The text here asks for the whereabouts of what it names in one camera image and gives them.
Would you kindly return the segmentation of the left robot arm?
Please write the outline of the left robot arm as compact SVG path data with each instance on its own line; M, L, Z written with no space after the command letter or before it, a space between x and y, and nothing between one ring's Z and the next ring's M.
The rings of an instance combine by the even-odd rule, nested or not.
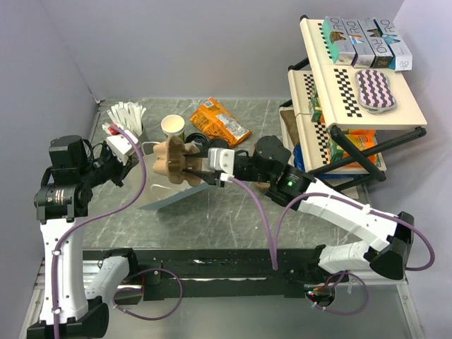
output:
M88 215L93 188L106 182L122 186L135 165L142 167L141 179L146 180L138 139L119 126L113 131L102 142L99 157L94 156L93 145L78 135L50 143L51 165L34 197L44 243L44 299L26 338L104 337L117 287L138 279L140 267L133 249L120 249L102 260L89 286L83 283L83 228L109 215Z

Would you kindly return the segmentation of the blue white paper bag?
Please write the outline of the blue white paper bag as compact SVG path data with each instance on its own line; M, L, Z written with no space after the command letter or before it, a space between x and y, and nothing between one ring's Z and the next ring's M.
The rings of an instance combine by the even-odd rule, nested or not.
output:
M187 182L173 184L167 177L154 173L152 169L156 160L153 152L154 145L157 145L157 142L147 141L142 145L147 169L147 182L140 198L136 202L137 208L141 210L158 210L208 188L205 182L201 182L196 187L190 186Z

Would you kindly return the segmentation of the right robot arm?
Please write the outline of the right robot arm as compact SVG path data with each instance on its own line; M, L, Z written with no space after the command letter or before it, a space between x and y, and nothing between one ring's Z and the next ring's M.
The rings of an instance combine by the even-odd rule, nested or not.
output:
M266 195L285 210L296 210L326 220L353 235L358 242L316 248L308 265L316 281L326 280L342 270L372 270L384 278L401 280L405 276L414 240L414 218L374 210L341 194L306 172L289 164L291 153L276 136L264 136L254 151L206 148L186 155L208 161L208 169L189 165L185 172L210 185L221 185L230 178L241 182L268 183Z

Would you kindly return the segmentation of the black cup lid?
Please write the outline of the black cup lid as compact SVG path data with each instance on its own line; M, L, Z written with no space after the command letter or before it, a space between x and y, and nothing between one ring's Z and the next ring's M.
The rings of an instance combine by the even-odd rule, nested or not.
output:
M209 148L225 148L225 149L230 148L228 142L222 138L211 139L208 143L208 147Z

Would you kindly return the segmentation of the single brown cup carrier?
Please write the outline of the single brown cup carrier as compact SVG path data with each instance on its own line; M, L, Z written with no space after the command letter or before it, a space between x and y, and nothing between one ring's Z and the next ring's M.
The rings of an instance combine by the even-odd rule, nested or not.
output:
M166 141L153 146L156 160L153 164L153 171L156 174L165 176L173 184L186 182L184 169L202 170L201 158L184 157L187 153L200 152L193 143L185 143L177 136L169 136Z

